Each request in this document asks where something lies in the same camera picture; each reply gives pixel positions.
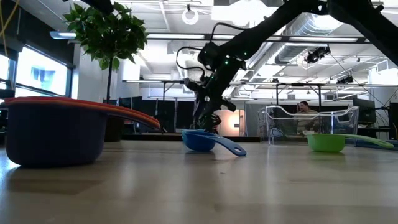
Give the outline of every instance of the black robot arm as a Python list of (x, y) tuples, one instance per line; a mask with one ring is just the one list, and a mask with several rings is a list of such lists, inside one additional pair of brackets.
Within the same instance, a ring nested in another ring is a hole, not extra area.
[(376, 9), (370, 0), (289, 0), (273, 15), (258, 26), (246, 29), (229, 42), (217, 46), (207, 43), (198, 55), (198, 61), (213, 71), (210, 77), (202, 77), (200, 83), (185, 80), (188, 88), (197, 94), (193, 117), (201, 129), (213, 131), (213, 113), (225, 105), (231, 111), (236, 107), (223, 99), (222, 94), (236, 72), (246, 69), (244, 61), (252, 57), (271, 35), (294, 20), (303, 12), (318, 15), (331, 15), (341, 22), (351, 24), (381, 52), (398, 64), (398, 28), (382, 14), (383, 6)]

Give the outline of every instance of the clear plastic bin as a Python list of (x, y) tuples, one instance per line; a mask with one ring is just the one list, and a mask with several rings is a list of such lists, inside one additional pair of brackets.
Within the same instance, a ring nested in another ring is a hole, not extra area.
[(269, 144), (306, 144), (307, 134), (356, 134), (359, 107), (318, 114), (291, 114), (281, 106), (267, 106), (258, 112), (259, 136)]

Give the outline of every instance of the blue scoop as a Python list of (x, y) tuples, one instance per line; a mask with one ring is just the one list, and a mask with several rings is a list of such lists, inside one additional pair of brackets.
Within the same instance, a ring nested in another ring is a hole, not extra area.
[(218, 143), (236, 156), (246, 155), (246, 151), (239, 144), (216, 134), (204, 132), (203, 130), (182, 131), (182, 141), (189, 149), (198, 152), (208, 152)]

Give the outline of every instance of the wooden table surface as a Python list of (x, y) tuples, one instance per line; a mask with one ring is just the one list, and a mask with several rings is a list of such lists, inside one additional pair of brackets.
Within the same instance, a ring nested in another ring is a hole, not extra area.
[(92, 165), (21, 169), (0, 150), (0, 223), (397, 223), (398, 154), (107, 144)]

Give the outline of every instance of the potted plant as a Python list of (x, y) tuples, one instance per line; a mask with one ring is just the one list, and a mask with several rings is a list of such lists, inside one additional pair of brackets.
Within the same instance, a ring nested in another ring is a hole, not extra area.
[[(111, 98), (112, 71), (117, 71), (120, 60), (134, 62), (133, 55), (143, 50), (147, 44), (144, 21), (131, 15), (131, 9), (117, 2), (114, 13), (104, 15), (93, 7), (82, 8), (74, 4), (69, 14), (64, 14), (68, 30), (76, 33), (75, 40), (81, 43), (91, 61), (98, 60), (102, 70), (108, 69), (106, 103)], [(106, 125), (105, 141), (120, 141), (124, 120), (109, 117)]]

